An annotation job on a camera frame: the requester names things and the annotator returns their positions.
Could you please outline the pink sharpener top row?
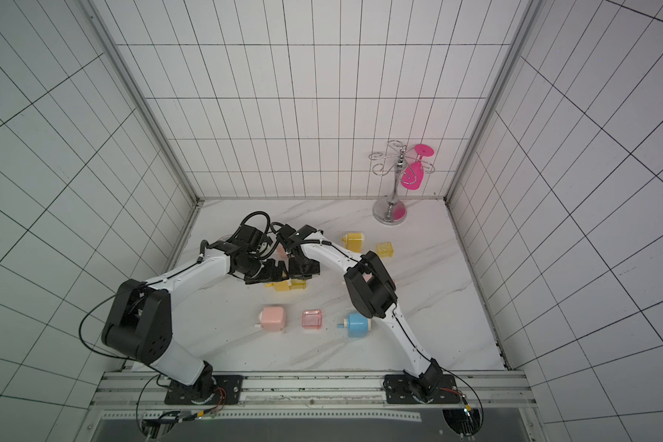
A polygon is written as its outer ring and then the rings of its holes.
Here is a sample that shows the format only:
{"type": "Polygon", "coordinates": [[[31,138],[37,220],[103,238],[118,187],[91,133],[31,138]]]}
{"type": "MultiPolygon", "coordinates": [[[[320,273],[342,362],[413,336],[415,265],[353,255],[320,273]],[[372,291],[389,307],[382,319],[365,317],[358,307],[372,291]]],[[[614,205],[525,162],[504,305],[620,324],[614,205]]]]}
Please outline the pink sharpener top row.
{"type": "Polygon", "coordinates": [[[274,253],[274,256],[276,256],[276,259],[278,260],[286,260],[287,252],[285,251],[282,245],[278,245],[276,248],[276,252],[274,253]]]}

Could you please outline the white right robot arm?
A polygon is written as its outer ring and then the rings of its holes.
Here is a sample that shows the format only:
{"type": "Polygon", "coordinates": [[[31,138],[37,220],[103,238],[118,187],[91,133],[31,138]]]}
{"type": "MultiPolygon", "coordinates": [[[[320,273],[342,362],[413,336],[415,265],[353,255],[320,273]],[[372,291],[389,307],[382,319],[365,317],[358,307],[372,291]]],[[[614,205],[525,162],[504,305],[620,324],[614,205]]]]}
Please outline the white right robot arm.
{"type": "Polygon", "coordinates": [[[410,394],[420,403],[429,403],[438,389],[444,370],[430,357],[407,322],[396,285],[375,252],[360,254],[326,239],[311,226],[294,229],[274,222],[273,232],[288,258],[287,274],[293,279],[309,279],[325,266],[344,278],[355,310],[368,320],[379,320],[407,355],[403,370],[410,394]]]}

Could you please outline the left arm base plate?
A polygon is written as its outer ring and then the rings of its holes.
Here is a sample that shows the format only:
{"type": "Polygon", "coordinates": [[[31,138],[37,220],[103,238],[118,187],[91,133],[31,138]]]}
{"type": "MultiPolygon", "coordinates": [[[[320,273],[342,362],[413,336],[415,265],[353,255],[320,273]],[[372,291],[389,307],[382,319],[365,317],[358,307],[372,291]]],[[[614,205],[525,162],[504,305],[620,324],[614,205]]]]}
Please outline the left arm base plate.
{"type": "Polygon", "coordinates": [[[224,405],[239,403],[242,383],[241,375],[205,375],[203,380],[186,386],[176,380],[167,388],[164,403],[166,405],[201,405],[213,407],[220,401],[224,405]]]}

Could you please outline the yellow tray row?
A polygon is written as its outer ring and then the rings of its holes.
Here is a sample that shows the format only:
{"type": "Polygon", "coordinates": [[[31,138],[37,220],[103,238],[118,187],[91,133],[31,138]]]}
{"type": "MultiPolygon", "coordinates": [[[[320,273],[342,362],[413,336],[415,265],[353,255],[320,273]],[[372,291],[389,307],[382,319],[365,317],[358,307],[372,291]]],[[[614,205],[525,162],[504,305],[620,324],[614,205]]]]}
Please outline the yellow tray row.
{"type": "Polygon", "coordinates": [[[307,288],[307,282],[305,280],[291,279],[289,287],[291,290],[303,290],[307,288]]]}

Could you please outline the yellow sharpener row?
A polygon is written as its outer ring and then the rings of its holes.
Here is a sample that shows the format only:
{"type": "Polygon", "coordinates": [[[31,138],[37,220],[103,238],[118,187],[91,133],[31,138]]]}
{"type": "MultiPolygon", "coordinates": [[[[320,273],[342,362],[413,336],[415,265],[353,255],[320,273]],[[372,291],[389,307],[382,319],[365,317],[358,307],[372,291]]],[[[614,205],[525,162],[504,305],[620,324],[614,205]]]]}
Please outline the yellow sharpener row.
{"type": "Polygon", "coordinates": [[[290,280],[285,280],[285,281],[280,281],[280,282],[272,282],[272,283],[266,284],[265,286],[266,287],[271,287],[275,291],[278,291],[278,292],[289,291],[291,289],[291,281],[290,280]]]}

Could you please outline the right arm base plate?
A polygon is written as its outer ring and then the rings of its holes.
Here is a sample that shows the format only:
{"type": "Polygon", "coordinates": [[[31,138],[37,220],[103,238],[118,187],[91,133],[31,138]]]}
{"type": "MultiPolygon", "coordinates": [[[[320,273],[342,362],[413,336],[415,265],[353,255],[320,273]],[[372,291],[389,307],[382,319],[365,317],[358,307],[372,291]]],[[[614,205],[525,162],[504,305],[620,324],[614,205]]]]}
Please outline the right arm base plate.
{"type": "Polygon", "coordinates": [[[451,375],[443,375],[434,387],[406,374],[386,375],[382,388],[386,394],[386,403],[392,405],[460,403],[456,382],[451,375]]]}

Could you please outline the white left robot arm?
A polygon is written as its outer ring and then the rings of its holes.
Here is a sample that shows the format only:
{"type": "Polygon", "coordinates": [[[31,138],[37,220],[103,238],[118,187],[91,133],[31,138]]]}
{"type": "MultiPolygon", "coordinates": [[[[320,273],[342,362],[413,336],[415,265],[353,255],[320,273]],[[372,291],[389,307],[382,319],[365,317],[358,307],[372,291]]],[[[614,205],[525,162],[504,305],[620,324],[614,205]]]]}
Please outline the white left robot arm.
{"type": "Polygon", "coordinates": [[[255,211],[232,235],[204,239],[195,259],[147,281],[130,279],[114,297],[101,342],[199,395],[215,390],[213,368],[174,337],[172,313],[195,292],[235,276],[246,284],[273,281],[283,271],[271,258],[270,215],[255,211]]]}

